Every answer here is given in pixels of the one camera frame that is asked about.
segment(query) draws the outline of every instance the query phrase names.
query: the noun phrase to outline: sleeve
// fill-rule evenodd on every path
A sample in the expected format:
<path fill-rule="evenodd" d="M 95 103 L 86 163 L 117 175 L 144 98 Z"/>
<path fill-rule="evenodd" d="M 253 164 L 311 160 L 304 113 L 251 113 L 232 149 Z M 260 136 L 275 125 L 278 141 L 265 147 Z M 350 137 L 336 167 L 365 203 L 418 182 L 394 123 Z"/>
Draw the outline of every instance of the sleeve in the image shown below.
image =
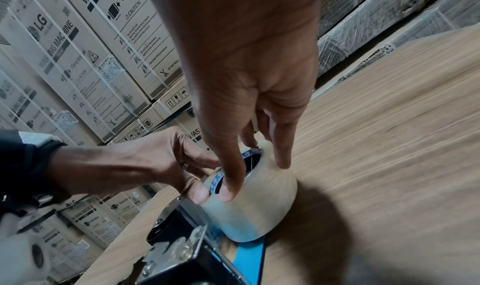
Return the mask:
<path fill-rule="evenodd" d="M 0 193 L 12 203 L 62 202 L 70 196 L 46 177 L 51 154 L 65 146 L 51 134 L 0 130 Z"/>

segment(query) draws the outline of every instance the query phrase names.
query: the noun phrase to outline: person's right hand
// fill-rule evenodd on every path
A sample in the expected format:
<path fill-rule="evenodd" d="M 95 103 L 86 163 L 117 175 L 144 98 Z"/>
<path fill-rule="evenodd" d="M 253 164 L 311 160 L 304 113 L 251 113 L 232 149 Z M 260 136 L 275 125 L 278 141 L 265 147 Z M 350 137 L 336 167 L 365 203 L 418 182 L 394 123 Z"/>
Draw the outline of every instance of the person's right hand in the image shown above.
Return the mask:
<path fill-rule="evenodd" d="M 245 163 L 237 136 L 255 147 L 251 119 L 291 165 L 295 130 L 318 73 L 320 0 L 154 0 L 180 54 L 205 142 L 232 200 Z"/>

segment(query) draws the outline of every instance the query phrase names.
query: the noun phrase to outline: wood grain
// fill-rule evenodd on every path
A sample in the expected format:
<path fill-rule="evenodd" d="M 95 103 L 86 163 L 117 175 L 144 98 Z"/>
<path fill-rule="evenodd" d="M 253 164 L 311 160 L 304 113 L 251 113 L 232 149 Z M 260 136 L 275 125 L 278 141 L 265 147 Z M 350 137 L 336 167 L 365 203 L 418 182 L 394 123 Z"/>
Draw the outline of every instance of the wood grain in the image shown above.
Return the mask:
<path fill-rule="evenodd" d="M 412 43 L 315 99 L 262 284 L 480 284 L 479 141 L 480 26 Z M 174 196 L 162 190 L 77 284 L 116 284 Z"/>

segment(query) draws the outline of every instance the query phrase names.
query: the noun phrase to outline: hand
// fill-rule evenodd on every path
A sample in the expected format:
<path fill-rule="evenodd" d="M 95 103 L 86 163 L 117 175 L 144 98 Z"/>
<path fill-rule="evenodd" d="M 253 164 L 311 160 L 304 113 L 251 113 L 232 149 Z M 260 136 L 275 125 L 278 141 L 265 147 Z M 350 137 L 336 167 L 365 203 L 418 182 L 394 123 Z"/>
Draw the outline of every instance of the hand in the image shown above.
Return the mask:
<path fill-rule="evenodd" d="M 318 73 L 320 0 L 153 0 L 188 80 L 205 142 L 225 172 L 232 200 L 245 178 L 237 136 L 257 142 L 251 119 L 291 165 L 295 130 Z"/>
<path fill-rule="evenodd" d="M 199 180 L 208 175 L 203 168 L 219 166 L 215 155 L 200 149 L 180 128 L 170 127 L 120 144 L 61 147 L 50 159 L 47 176 L 71 195 L 104 195 L 163 183 L 201 204 L 209 197 Z"/>

